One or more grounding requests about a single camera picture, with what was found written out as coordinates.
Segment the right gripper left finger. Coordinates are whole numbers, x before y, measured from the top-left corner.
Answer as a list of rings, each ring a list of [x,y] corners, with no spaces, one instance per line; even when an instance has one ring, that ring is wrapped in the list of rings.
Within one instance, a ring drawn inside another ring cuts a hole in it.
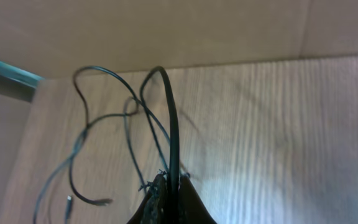
[[[157,174],[152,182],[147,182],[147,193],[132,218],[127,224],[161,224],[165,223],[165,205],[167,202],[167,180],[165,172]]]

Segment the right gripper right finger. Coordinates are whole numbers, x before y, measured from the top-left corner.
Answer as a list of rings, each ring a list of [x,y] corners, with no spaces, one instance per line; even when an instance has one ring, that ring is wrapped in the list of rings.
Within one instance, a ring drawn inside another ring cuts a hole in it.
[[[216,224],[186,175],[180,177],[178,191],[179,223]]]

